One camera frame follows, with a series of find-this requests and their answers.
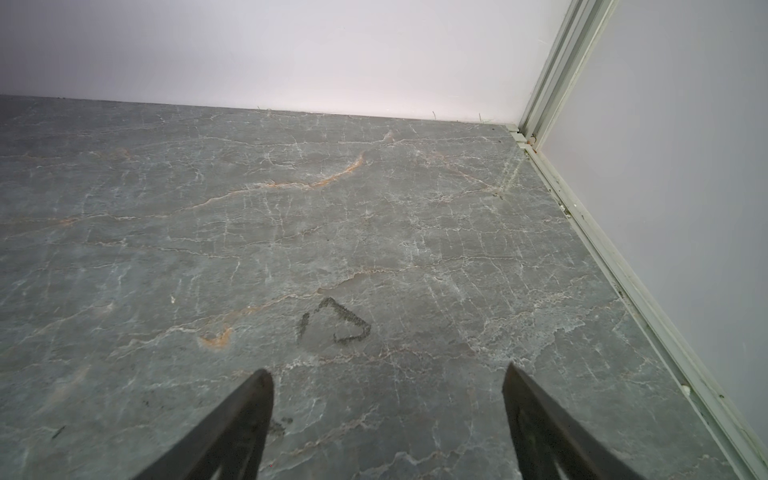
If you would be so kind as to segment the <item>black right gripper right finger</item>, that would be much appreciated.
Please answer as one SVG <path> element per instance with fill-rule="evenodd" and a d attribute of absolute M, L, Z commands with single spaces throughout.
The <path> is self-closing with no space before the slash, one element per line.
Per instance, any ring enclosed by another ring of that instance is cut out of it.
<path fill-rule="evenodd" d="M 502 393 L 524 479 L 639 479 L 522 369 L 508 365 Z"/>

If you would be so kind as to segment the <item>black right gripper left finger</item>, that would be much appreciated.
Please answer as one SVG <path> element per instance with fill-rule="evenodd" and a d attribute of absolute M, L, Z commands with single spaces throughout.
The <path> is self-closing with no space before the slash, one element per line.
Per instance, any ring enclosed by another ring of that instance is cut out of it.
<path fill-rule="evenodd" d="M 255 371 L 138 479 L 255 479 L 274 405 L 274 381 Z"/>

